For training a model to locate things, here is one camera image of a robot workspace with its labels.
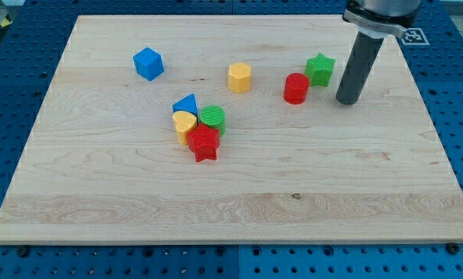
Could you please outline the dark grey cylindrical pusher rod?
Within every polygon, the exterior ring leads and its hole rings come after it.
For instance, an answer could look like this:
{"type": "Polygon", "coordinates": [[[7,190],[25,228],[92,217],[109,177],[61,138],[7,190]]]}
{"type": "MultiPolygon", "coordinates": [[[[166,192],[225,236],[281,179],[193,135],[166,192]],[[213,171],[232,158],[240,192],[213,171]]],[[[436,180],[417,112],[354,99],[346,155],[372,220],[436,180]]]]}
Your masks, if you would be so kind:
{"type": "Polygon", "coordinates": [[[362,32],[357,33],[335,95],[339,103],[354,105],[358,101],[382,43],[382,38],[376,39],[362,32]]]}

